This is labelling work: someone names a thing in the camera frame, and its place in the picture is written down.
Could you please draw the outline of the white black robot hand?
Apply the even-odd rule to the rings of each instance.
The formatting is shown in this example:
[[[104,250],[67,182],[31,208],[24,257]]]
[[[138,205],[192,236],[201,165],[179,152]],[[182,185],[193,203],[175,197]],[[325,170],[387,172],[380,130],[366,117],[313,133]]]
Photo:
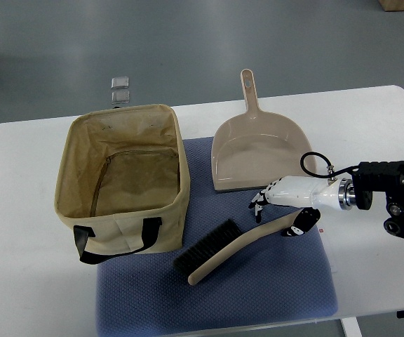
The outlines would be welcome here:
[[[317,223],[320,210],[330,207],[335,210],[349,210],[356,205],[352,180],[323,180],[304,176],[286,176],[270,183],[258,192],[249,207],[255,211],[259,223],[264,206],[291,206],[301,211],[281,233],[284,237],[301,236]]]

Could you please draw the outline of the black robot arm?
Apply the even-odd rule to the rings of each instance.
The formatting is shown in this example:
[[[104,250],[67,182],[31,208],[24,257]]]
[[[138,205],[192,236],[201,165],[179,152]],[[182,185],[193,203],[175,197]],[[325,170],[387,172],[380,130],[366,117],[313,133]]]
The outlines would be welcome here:
[[[349,210],[321,211],[338,317],[404,313],[404,164],[372,162],[337,172]]]

